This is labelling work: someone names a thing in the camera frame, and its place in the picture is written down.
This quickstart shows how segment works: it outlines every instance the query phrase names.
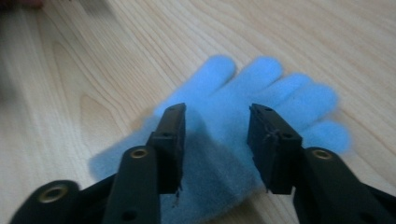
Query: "black bracket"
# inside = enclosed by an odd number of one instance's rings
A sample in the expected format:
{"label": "black bracket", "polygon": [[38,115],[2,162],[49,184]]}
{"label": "black bracket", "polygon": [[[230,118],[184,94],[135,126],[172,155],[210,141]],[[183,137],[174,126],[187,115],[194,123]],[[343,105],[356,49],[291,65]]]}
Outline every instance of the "black bracket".
{"label": "black bracket", "polygon": [[302,148],[302,137],[273,109],[250,111],[247,143],[262,181],[274,194],[296,188],[300,223],[396,223],[394,196],[362,184],[330,150]]}
{"label": "black bracket", "polygon": [[147,144],[125,151],[115,175],[84,190],[70,180],[50,182],[30,195],[11,224],[160,223],[159,194],[180,188],[185,110],[168,107]]}
{"label": "black bracket", "polygon": [[[159,194],[181,188],[184,104],[165,110],[145,146],[132,147],[120,169],[84,190],[69,180],[37,189],[11,224],[160,223]],[[362,184],[330,150],[302,148],[303,138],[273,109],[252,105],[247,143],[265,186],[294,193],[300,223],[396,223],[396,198]]]}

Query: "wood grain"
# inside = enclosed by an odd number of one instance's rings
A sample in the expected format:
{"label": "wood grain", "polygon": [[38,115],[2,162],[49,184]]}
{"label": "wood grain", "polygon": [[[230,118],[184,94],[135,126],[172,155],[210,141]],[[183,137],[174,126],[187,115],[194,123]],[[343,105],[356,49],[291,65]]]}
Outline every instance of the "wood grain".
{"label": "wood grain", "polygon": [[[0,223],[55,179],[93,183],[87,161],[213,54],[277,57],[334,87],[343,159],[396,195],[396,2],[48,0],[0,12]],[[296,223],[291,197],[255,192],[209,223]]]}

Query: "screw hole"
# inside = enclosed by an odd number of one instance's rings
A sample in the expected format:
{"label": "screw hole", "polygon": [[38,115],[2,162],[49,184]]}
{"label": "screw hole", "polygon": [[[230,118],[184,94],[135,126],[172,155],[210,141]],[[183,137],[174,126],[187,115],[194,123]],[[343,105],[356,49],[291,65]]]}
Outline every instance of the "screw hole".
{"label": "screw hole", "polygon": [[38,196],[41,203],[53,203],[60,200],[67,193],[66,185],[56,185],[46,189]]}
{"label": "screw hole", "polygon": [[147,156],[149,153],[145,149],[138,149],[131,153],[131,157],[134,159],[140,159]]}
{"label": "screw hole", "polygon": [[135,220],[136,217],[137,217],[137,213],[135,210],[128,210],[122,214],[121,218],[123,221],[132,221]]}
{"label": "screw hole", "polygon": [[375,217],[373,217],[369,213],[363,212],[363,213],[360,213],[360,216],[361,216],[361,220],[363,220],[366,223],[371,223],[371,224],[377,223],[375,220]]}
{"label": "screw hole", "polygon": [[314,150],[312,153],[319,159],[329,160],[332,158],[332,154],[324,150]]}

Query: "metal rivet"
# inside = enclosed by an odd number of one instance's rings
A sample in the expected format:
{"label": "metal rivet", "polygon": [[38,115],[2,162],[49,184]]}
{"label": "metal rivet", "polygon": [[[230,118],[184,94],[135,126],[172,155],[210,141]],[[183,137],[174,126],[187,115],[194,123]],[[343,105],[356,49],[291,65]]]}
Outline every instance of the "metal rivet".
{"label": "metal rivet", "polygon": [[325,151],[325,150],[314,150],[312,151],[312,153],[314,154],[314,156],[316,156],[319,159],[322,160],[330,160],[332,158],[332,154],[330,154],[329,152]]}
{"label": "metal rivet", "polygon": [[60,200],[68,191],[66,185],[55,185],[46,189],[38,196],[38,201],[41,203],[53,203]]}
{"label": "metal rivet", "polygon": [[131,152],[131,157],[134,159],[140,159],[140,158],[147,156],[148,154],[149,153],[147,150],[145,150],[144,148],[141,148],[141,149],[137,149],[137,150]]}

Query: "table surface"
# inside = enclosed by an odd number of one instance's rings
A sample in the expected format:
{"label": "table surface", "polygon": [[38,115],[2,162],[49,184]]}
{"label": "table surface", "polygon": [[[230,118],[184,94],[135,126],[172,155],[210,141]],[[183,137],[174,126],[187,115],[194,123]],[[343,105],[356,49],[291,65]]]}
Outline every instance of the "table surface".
{"label": "table surface", "polygon": [[[342,158],[396,195],[396,2],[48,0],[0,12],[0,223],[136,130],[210,55],[277,57],[340,95]],[[290,196],[256,192],[211,223],[295,223]]]}

